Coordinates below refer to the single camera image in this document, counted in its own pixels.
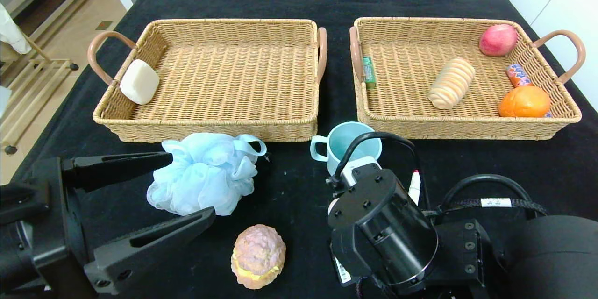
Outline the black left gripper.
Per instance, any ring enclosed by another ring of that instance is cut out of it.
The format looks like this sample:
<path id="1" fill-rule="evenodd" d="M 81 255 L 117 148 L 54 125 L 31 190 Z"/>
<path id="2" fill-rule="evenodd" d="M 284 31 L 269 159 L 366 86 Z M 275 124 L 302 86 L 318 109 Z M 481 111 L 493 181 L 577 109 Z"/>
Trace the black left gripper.
<path id="1" fill-rule="evenodd" d="M 95 248 L 88 263 L 78 204 L 69 188 L 96 191 L 172 162 L 167 152 L 43 159 L 33 165 L 29 178 L 2 185 L 1 297 L 119 295 L 196 239 L 213 224 L 214 207 L 113 239 Z"/>

